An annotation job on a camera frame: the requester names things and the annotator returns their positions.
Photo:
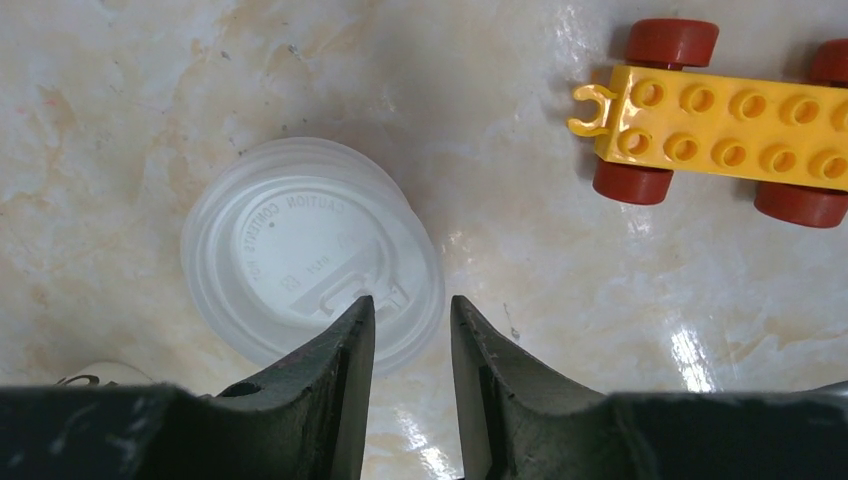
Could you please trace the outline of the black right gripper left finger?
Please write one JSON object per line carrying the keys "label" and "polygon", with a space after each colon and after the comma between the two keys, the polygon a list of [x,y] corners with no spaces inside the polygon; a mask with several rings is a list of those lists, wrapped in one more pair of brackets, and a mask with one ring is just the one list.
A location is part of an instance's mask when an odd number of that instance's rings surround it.
{"label": "black right gripper left finger", "polygon": [[356,479],[375,353],[364,296],[221,393],[171,384],[5,387],[5,479]]}

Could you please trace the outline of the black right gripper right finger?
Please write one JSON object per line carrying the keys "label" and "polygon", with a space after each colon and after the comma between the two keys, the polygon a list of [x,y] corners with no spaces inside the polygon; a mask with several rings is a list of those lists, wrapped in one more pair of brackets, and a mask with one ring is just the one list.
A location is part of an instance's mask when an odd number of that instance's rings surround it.
{"label": "black right gripper right finger", "polygon": [[847,400],[826,391],[613,393],[581,385],[451,302],[469,479],[843,479]]}

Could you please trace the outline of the white paper coffee cup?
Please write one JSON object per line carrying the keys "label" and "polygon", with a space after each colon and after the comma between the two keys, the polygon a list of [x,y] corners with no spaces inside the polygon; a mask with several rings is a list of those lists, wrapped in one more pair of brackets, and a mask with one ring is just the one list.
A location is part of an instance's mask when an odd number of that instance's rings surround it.
{"label": "white paper coffee cup", "polygon": [[111,387],[150,385],[154,381],[140,370],[117,362],[97,362],[61,378],[56,385],[68,387]]}

